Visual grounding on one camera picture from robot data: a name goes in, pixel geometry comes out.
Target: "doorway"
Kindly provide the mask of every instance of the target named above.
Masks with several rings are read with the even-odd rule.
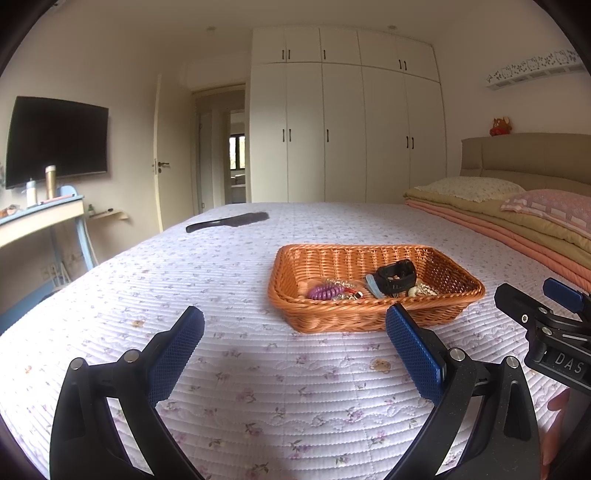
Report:
[[[246,202],[245,85],[195,94],[197,145],[194,173],[199,213]]]

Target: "bottle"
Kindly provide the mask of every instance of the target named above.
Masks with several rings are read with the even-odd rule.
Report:
[[[56,197],[56,166],[49,165],[45,169],[45,182],[47,186],[47,200]]]
[[[37,204],[37,182],[33,179],[27,182],[27,207]]]

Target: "screw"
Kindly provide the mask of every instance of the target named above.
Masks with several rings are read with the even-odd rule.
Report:
[[[451,350],[449,350],[449,356],[457,362],[461,362],[466,358],[466,354],[464,353],[464,351],[460,350],[459,348],[452,348]]]
[[[123,360],[127,363],[132,364],[139,358],[139,351],[138,350],[127,350],[123,355]]]
[[[72,370],[78,370],[82,366],[82,358],[75,358],[70,362],[70,368]]]
[[[517,368],[519,366],[519,360],[517,360],[514,356],[508,356],[507,365],[509,365],[511,368]]]

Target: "pink blanket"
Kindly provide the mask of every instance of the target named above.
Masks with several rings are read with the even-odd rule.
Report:
[[[429,203],[418,202],[416,200],[407,200],[406,204],[440,216],[459,225],[463,225],[470,230],[494,238],[499,242],[517,250],[518,252],[537,260],[542,265],[545,265],[550,270],[556,272],[558,275],[571,281],[584,291],[591,291],[591,270],[582,267],[570,258],[566,258],[547,247],[543,247],[521,235],[517,235],[506,228],[495,225],[494,223],[481,220],[465,213],[459,213],[455,210],[431,205]]]

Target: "folded blanket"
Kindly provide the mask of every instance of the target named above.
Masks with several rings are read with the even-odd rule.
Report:
[[[543,218],[522,213],[502,212],[502,200],[471,202],[416,189],[407,190],[404,195],[410,200],[448,208],[503,227],[591,270],[591,241],[589,239]]]
[[[407,200],[406,204],[498,240],[514,250],[537,260],[583,290],[591,291],[591,270],[550,248],[528,240],[494,223],[476,218],[472,214],[460,213],[448,207],[436,206],[417,200]]]

